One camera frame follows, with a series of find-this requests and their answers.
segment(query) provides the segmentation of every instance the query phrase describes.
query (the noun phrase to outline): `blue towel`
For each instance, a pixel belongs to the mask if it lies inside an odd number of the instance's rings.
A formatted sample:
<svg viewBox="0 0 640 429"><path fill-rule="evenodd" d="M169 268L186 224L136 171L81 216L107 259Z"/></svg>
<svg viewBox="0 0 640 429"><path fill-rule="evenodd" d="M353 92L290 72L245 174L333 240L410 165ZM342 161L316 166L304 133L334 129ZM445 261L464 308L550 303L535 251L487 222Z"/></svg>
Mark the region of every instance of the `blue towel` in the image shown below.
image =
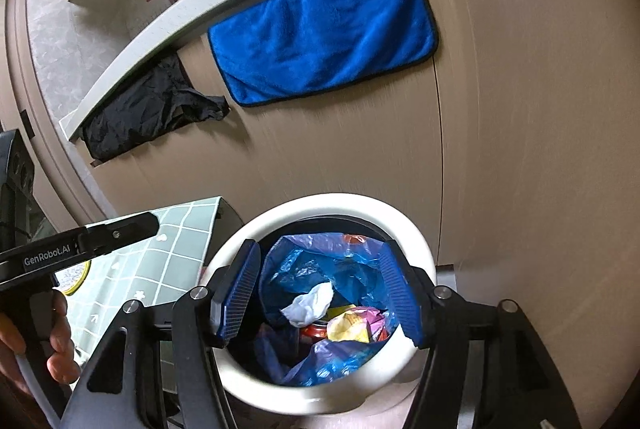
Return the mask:
<svg viewBox="0 0 640 429"><path fill-rule="evenodd" d="M209 41L233 99L256 106L423 61L438 35L427 0L266 0Z"/></svg>

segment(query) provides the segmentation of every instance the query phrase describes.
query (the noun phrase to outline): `black cloth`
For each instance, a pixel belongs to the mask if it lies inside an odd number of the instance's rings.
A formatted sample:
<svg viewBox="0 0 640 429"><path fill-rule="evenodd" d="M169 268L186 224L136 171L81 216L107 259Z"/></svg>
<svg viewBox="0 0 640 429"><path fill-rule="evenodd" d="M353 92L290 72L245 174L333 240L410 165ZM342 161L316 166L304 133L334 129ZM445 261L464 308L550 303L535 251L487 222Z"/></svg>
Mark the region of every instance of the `black cloth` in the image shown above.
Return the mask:
<svg viewBox="0 0 640 429"><path fill-rule="evenodd" d="M192 122L222 120L229 113L224 97L193 89L178 55L146 64L120 85L81 126L91 156L106 162L119 154Z"/></svg>

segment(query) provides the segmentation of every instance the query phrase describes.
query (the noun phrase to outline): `human hand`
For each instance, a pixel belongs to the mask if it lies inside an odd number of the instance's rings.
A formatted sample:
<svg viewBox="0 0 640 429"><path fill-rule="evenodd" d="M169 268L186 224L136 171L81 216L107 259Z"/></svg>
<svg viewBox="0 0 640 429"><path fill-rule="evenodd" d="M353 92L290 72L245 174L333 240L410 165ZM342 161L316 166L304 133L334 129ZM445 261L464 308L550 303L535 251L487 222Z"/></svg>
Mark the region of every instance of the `human hand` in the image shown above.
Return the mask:
<svg viewBox="0 0 640 429"><path fill-rule="evenodd" d="M56 382L70 384L80 376L80 367L74 361L74 343L71 340L71 326L66 320L66 298L58 290L53 291L53 310L56 322L51 330L49 342L55 353L47 361L49 373ZM11 319L0 312L0 373L11 380L18 389L30 395L24 382L15 353L21 355L26 344Z"/></svg>

